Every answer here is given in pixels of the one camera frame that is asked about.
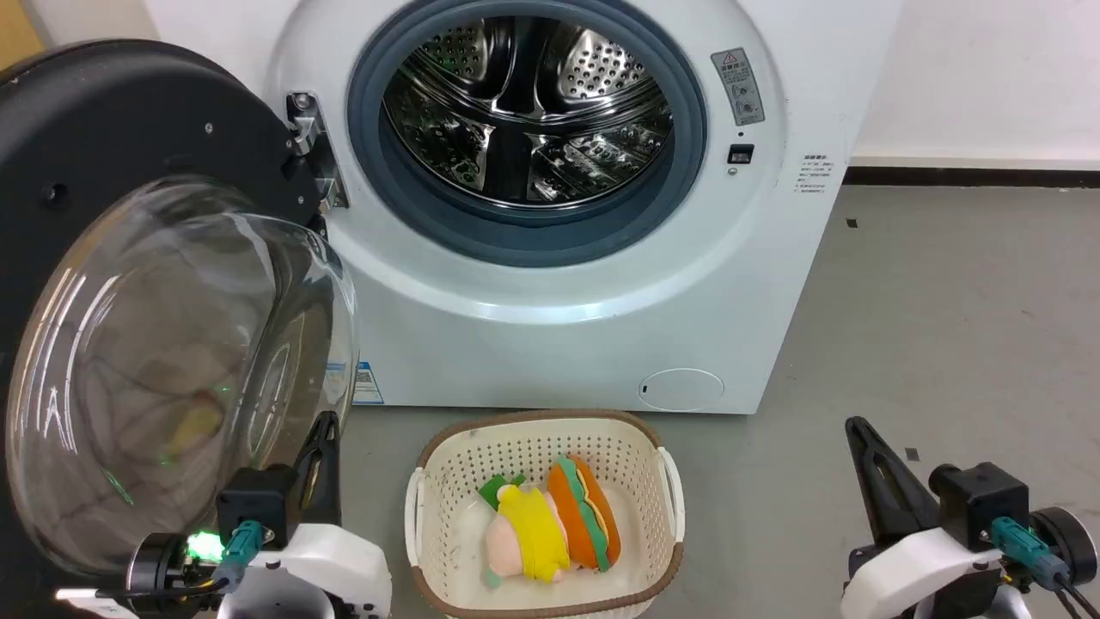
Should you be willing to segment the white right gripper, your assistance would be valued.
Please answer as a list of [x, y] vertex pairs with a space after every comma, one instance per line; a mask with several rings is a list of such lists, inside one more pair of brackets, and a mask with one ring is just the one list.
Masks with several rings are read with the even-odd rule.
[[1080, 588], [1097, 578], [1097, 545], [1072, 513], [1044, 508], [1028, 526], [997, 518], [980, 533], [991, 546], [970, 551], [938, 528], [938, 502], [868, 420], [848, 418], [845, 434], [873, 543], [893, 545], [853, 551], [844, 618], [1033, 618], [1033, 589], [1072, 618], [1096, 618]]

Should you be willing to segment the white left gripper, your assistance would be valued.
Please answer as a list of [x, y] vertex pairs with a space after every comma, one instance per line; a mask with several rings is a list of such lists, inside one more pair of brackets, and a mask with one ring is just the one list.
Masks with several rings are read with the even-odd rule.
[[138, 618], [388, 618], [384, 553], [341, 528], [337, 413], [315, 418], [296, 469], [304, 526], [287, 545], [268, 543], [245, 565], [216, 533], [150, 534], [130, 560], [129, 589], [146, 594], [130, 598], [130, 611]]

